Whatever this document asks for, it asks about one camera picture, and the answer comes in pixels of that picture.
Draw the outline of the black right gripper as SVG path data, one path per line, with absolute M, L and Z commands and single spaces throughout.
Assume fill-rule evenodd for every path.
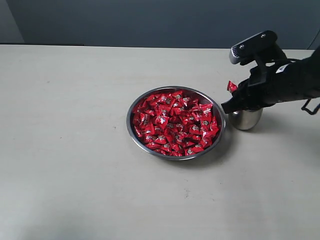
M 225 114 L 256 110 L 277 103 L 316 99 L 320 97 L 320 55 L 313 53 L 299 61 L 273 65 L 265 82 L 253 85 L 250 78 L 242 81 L 232 98 L 221 104 Z

